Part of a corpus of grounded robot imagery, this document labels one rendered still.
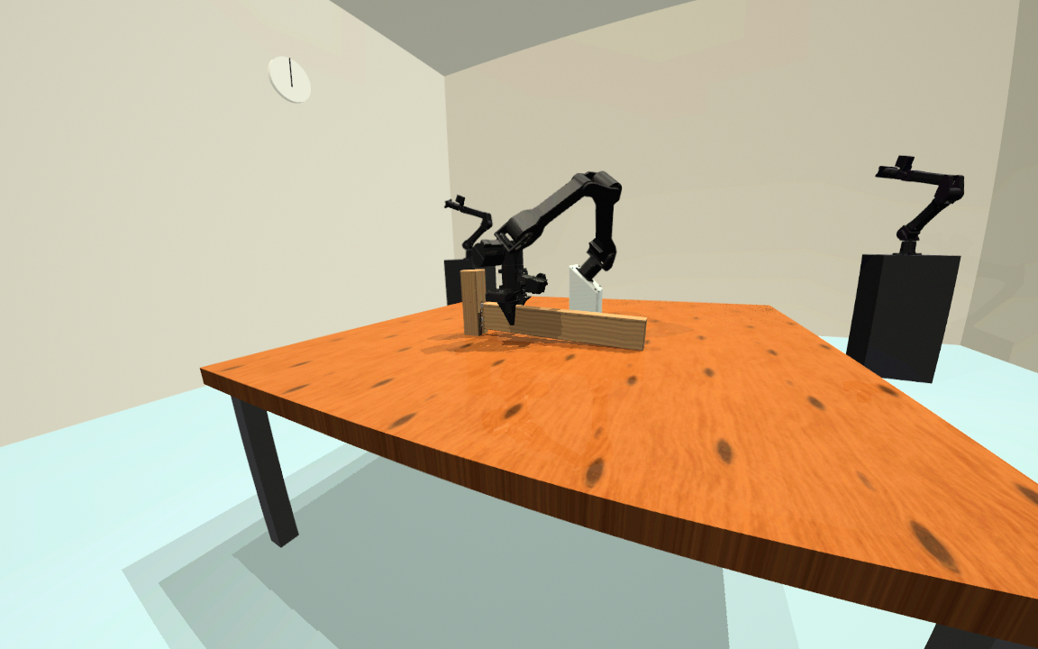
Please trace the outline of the wooden post with slot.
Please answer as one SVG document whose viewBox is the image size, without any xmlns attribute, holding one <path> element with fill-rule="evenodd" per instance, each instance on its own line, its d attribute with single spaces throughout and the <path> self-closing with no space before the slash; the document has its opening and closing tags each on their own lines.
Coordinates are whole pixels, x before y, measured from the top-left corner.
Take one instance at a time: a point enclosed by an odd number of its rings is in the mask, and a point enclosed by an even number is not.
<svg viewBox="0 0 1038 649">
<path fill-rule="evenodd" d="M 464 335 L 480 336 L 487 333 L 483 329 L 483 307 L 479 303 L 486 303 L 486 277 L 485 270 L 461 270 L 461 298 L 462 310 L 464 310 Z"/>
</svg>

